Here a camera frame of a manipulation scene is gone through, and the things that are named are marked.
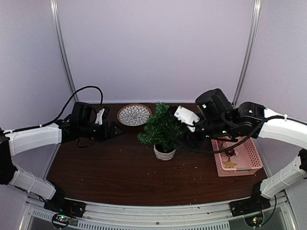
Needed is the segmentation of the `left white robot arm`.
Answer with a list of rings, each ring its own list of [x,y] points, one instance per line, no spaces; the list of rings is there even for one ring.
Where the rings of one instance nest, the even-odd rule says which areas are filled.
[[[89,103],[76,102],[65,119],[56,119],[45,125],[0,132],[0,183],[13,185],[50,201],[59,213],[69,209],[69,202],[61,189],[48,180],[34,176],[12,162],[12,157],[32,149],[63,144],[80,138],[102,142],[123,135],[125,132],[114,121],[105,119],[109,107],[102,107],[92,121],[94,107]]]

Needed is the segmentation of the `aluminium frame post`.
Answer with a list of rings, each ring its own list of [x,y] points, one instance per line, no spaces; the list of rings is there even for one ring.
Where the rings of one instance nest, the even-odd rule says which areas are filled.
[[[258,27],[259,27],[259,21],[260,21],[260,14],[261,14],[261,0],[254,0],[254,6],[252,11],[252,17],[251,17],[251,24],[250,24],[250,30],[248,34],[248,42],[246,46],[246,51],[243,59],[243,64],[241,68],[241,72],[239,75],[239,80],[237,83],[235,95],[233,98],[232,104],[234,106],[238,105],[239,97],[242,93],[244,81],[247,76],[251,56],[252,56],[252,50],[256,41]]]
[[[70,90],[71,94],[73,94],[76,91],[76,87],[75,87],[75,84],[73,82],[73,78],[72,78],[72,75],[71,75],[71,69],[70,69],[70,66],[69,66],[67,52],[66,52],[66,48],[65,48],[65,44],[64,44],[63,33],[62,33],[62,28],[61,28],[61,23],[60,23],[58,1],[57,0],[51,0],[50,6],[51,6],[51,13],[52,13],[54,26],[55,26],[55,30],[56,30],[59,52],[60,52],[60,57],[61,57],[61,61],[62,61],[63,68],[64,68],[65,77],[66,77],[67,82],[68,82],[69,90]]]

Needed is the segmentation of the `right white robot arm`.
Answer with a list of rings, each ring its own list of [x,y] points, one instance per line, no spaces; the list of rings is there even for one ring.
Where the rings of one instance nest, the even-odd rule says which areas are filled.
[[[186,128],[183,139],[195,146],[205,139],[229,137],[238,147],[249,138],[269,138],[289,143],[301,151],[284,168],[253,187],[246,200],[249,211],[257,211],[264,201],[307,176],[307,124],[263,105],[245,102],[234,107],[221,89],[201,94],[195,101],[199,112],[179,106],[174,116]]]

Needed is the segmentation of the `pink plastic basket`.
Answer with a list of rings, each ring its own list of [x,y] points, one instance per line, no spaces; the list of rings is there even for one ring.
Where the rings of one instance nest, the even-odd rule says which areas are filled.
[[[228,157],[224,152],[214,155],[216,169],[219,177],[247,176],[253,175],[263,167],[260,155],[254,144],[254,141],[249,138],[240,146],[234,148],[235,155]],[[235,168],[225,169],[223,161],[230,159],[237,163]]]

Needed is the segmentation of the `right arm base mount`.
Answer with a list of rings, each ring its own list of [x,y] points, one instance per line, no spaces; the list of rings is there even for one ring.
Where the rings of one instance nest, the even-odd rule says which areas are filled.
[[[271,207],[269,200],[256,201],[251,199],[233,201],[229,205],[233,217],[260,212]]]

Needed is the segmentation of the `red bauble ornament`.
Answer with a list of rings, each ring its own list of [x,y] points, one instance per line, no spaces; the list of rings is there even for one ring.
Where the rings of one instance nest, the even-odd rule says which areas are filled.
[[[227,150],[227,151],[225,152],[226,156],[228,156],[228,157],[234,156],[235,153],[236,153],[236,152],[235,152],[234,149],[230,149],[230,150]]]

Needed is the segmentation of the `small green christmas tree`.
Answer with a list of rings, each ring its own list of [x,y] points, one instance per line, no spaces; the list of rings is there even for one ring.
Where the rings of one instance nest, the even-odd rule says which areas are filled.
[[[171,106],[157,103],[138,140],[144,145],[152,145],[157,159],[171,160],[177,149],[177,138],[181,134],[180,122],[173,115]]]

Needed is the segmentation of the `left aluminium frame post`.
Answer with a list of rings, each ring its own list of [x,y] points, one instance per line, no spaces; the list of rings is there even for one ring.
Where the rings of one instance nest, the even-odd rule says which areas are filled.
[[[70,69],[70,66],[69,66],[67,52],[66,52],[66,48],[65,48],[65,44],[64,44],[63,33],[62,33],[62,28],[61,28],[61,23],[60,23],[58,1],[57,0],[51,0],[50,6],[51,6],[51,13],[52,13],[54,26],[55,26],[55,30],[56,30],[59,52],[60,52],[60,57],[61,57],[61,61],[62,61],[63,68],[64,68],[65,77],[66,77],[67,82],[68,82],[69,90],[70,90],[71,94],[73,94],[76,91],[76,87],[75,87],[75,84],[73,82],[73,78],[72,78],[72,75],[71,75],[71,69]]]

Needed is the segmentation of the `gold star ornament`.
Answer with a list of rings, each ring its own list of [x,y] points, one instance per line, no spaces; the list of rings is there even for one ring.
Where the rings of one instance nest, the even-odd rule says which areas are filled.
[[[235,168],[237,163],[232,162],[230,159],[223,161],[223,165],[225,169],[232,169]]]

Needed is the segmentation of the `right aluminium frame post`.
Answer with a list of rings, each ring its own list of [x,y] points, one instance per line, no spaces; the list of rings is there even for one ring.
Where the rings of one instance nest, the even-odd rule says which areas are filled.
[[[250,30],[248,34],[248,42],[246,46],[246,51],[243,59],[243,64],[241,68],[241,72],[239,75],[239,80],[237,83],[235,95],[233,98],[232,104],[234,106],[238,105],[239,97],[242,93],[244,81],[247,76],[251,56],[252,56],[252,50],[256,41],[258,27],[259,27],[259,21],[260,21],[260,14],[261,14],[261,0],[254,0],[254,6],[252,11],[252,17],[251,17],[251,24],[250,24]]]

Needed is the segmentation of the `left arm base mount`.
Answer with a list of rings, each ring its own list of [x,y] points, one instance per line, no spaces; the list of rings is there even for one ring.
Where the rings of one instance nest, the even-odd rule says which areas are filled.
[[[44,204],[44,209],[61,213],[69,217],[82,218],[85,212],[86,204],[84,202],[65,199],[64,206],[56,207],[51,201]]]

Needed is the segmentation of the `patterned ceramic plate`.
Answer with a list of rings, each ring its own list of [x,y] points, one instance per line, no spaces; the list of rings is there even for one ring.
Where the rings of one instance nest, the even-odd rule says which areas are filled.
[[[117,113],[118,121],[129,127],[137,127],[147,123],[152,111],[143,104],[128,104]]]

